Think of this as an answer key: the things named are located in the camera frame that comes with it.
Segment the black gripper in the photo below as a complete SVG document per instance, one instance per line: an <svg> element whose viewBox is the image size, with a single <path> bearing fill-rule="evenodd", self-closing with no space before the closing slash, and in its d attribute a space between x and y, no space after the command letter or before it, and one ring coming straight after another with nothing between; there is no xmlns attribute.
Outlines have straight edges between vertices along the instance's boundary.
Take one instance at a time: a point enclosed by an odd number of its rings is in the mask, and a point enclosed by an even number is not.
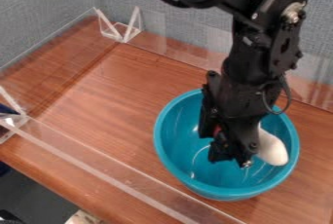
<svg viewBox="0 0 333 224"><path fill-rule="evenodd" d="M209 150L209 161L234 160L240 168L253 165L253 156L258 153L258 143L246 142L244 136L254 130L268 107L280 96L283 86L277 79L262 84L241 84L225 73L209 71L208 83L202 87L202 107L200 116L200 136L214 137Z"/></svg>

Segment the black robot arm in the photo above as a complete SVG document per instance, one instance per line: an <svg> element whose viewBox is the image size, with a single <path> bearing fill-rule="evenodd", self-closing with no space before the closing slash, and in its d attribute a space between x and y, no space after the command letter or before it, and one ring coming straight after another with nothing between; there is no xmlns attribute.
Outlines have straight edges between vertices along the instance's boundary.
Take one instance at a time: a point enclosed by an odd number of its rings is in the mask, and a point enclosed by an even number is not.
<svg viewBox="0 0 333 224"><path fill-rule="evenodd" d="M220 8L233 16L233 45L221 71L202 86L200 136L210 137L209 161L245 168L261 151L262 118L289 95L287 72L304 53L300 33L308 0L162 0L173 7Z"/></svg>

